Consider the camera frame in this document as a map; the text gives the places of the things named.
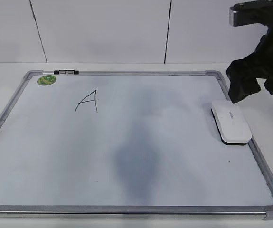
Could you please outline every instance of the robotic arm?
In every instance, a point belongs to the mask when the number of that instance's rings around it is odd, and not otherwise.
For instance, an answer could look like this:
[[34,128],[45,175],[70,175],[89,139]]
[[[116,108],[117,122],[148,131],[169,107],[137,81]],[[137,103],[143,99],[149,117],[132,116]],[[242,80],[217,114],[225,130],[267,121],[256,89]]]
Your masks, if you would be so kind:
[[249,56],[233,61],[226,73],[230,79],[229,96],[237,103],[261,89],[257,78],[267,79],[265,88],[273,94],[273,0],[239,3],[230,8],[232,26],[260,23],[268,27],[255,51]]

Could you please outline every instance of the green sticker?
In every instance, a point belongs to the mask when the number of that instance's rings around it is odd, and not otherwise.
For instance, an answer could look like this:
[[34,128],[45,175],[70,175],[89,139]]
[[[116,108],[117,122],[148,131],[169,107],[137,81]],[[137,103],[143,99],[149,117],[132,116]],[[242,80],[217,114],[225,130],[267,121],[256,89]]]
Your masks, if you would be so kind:
[[41,86],[48,86],[56,82],[56,77],[54,75],[45,75],[37,80],[37,83]]

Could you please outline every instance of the black marker writing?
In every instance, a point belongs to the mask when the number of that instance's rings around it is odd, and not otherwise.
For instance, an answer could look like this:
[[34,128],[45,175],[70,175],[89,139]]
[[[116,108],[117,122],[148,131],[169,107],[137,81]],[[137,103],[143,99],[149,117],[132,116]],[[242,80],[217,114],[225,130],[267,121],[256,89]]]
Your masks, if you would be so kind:
[[[92,94],[94,94],[94,100],[84,101],[87,97],[89,97],[89,96],[92,95]],[[95,103],[95,108],[96,108],[96,112],[98,112],[98,111],[97,111],[97,105],[96,105],[96,101],[98,101],[98,100],[96,99],[96,90],[94,90],[92,93],[90,93],[88,96],[86,96],[84,99],[82,99],[82,100],[78,103],[78,105],[76,106],[75,112],[77,111],[77,108],[79,107],[80,104],[86,103],[86,102],[90,102],[90,101],[94,101],[94,103]]]

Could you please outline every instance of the whiteboard frame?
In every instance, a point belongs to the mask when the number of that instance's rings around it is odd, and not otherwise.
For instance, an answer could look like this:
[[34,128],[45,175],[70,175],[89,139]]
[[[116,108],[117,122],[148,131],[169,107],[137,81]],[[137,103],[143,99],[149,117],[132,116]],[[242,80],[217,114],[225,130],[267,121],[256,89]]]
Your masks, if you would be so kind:
[[[59,71],[72,74],[72,71]],[[54,71],[33,70],[23,77],[13,97],[0,115],[0,128],[6,121],[15,103],[35,75],[54,74]],[[79,75],[193,75],[213,76],[227,100],[228,87],[218,71],[80,71]],[[273,197],[273,174],[269,169],[254,138],[248,143],[253,156],[266,180]],[[0,205],[0,217],[53,217],[53,218],[252,218],[273,220],[272,206],[23,206]]]

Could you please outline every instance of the whiteboard eraser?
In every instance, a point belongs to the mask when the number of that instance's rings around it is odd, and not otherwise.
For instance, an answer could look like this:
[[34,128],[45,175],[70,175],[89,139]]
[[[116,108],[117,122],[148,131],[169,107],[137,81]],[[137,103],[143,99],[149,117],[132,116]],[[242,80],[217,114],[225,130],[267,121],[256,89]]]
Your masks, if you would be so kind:
[[240,107],[231,101],[213,101],[211,111],[222,142],[226,145],[246,145],[252,134]]

